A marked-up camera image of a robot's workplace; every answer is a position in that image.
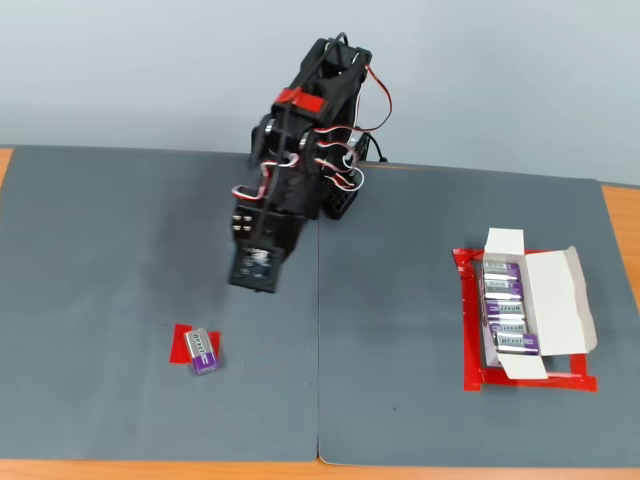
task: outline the battery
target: battery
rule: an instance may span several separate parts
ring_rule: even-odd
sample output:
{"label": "battery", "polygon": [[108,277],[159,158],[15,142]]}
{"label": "battery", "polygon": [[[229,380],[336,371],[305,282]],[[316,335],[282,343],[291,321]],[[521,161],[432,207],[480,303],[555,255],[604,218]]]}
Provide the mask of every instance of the battery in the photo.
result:
{"label": "battery", "polygon": [[527,333],[527,322],[524,321],[524,318],[493,318],[489,319],[489,330],[491,330],[491,333]]}
{"label": "battery", "polygon": [[216,355],[209,341],[209,334],[204,328],[197,328],[184,334],[189,348],[193,369],[197,375],[211,372],[218,368]]}
{"label": "battery", "polygon": [[489,300],[521,300],[522,284],[511,280],[485,280],[484,298]]}
{"label": "battery", "polygon": [[487,319],[524,318],[524,305],[518,300],[485,300]]}
{"label": "battery", "polygon": [[495,332],[494,341],[499,353],[523,353],[538,355],[538,337],[532,333]]}
{"label": "battery", "polygon": [[520,280],[517,263],[483,262],[482,274],[486,280]]}

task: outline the gray work surface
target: gray work surface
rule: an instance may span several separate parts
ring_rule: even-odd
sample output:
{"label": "gray work surface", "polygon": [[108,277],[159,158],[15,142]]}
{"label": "gray work surface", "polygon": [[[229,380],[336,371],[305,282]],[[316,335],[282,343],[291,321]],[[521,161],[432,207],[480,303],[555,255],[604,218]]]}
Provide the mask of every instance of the gray work surface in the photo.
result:
{"label": "gray work surface", "polygon": [[[318,224],[277,295],[227,285],[245,156],[18,148],[0,215],[0,457],[311,461]],[[174,324],[222,368],[169,364]]]}
{"label": "gray work surface", "polygon": [[[639,466],[640,321],[600,185],[474,171],[365,172],[351,210],[320,224],[321,458]],[[523,228],[529,249],[577,248],[598,335],[588,356],[598,393],[463,391],[461,285],[451,250],[483,248],[490,227]],[[568,368],[566,358],[557,360]]]}

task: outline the black robotic arm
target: black robotic arm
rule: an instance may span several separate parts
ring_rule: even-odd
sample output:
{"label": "black robotic arm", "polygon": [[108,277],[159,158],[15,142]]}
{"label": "black robotic arm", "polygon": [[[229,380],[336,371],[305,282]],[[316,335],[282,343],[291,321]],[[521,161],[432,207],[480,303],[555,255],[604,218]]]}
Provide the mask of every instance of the black robotic arm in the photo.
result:
{"label": "black robotic arm", "polygon": [[[318,39],[300,72],[251,134],[250,164],[259,166],[257,189],[233,188],[231,228],[236,243],[229,283],[275,292],[282,262],[295,248],[307,219],[320,207],[340,219],[358,195],[375,129],[356,127],[362,83],[371,75],[371,52],[350,47],[344,33]],[[365,132],[355,145],[353,131]]]}

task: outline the wooden table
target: wooden table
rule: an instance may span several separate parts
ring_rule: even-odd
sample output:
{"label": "wooden table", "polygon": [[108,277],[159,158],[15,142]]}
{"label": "wooden table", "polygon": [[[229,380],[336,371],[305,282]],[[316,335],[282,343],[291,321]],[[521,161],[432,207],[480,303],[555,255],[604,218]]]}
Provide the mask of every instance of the wooden table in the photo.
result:
{"label": "wooden table", "polygon": [[[11,159],[11,150],[0,149],[0,185]],[[609,215],[622,259],[640,305],[640,189],[603,187]],[[417,480],[540,479],[537,469],[508,468],[398,468],[341,467],[311,463],[189,463],[189,462],[106,462],[92,460],[0,460],[0,480],[267,480],[362,479]],[[640,469],[545,469],[546,478],[614,480],[638,479]]]}

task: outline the red paper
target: red paper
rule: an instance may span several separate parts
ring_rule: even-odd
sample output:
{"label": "red paper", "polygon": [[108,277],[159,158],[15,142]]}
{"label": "red paper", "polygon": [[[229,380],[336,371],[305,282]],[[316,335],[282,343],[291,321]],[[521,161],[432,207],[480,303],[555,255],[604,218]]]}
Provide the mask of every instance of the red paper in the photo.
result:
{"label": "red paper", "polygon": [[[193,330],[191,325],[182,325],[176,323],[173,329],[173,343],[171,345],[171,354],[169,355],[169,363],[186,364],[191,363],[191,355],[189,355],[189,348],[187,342],[184,339],[184,334]],[[211,346],[213,347],[213,353],[216,358],[220,358],[220,332],[208,332]]]}
{"label": "red paper", "polygon": [[[527,250],[538,253],[540,250]],[[482,385],[503,385],[507,387],[542,387],[598,392],[596,377],[589,375],[587,356],[583,353],[569,355],[570,372],[547,372],[548,379],[511,380],[501,368],[485,368],[482,365],[482,342],[480,340],[480,298],[473,261],[482,261],[484,250],[458,248],[453,258],[458,265],[462,282],[462,321],[464,354],[464,390],[478,392]]]}

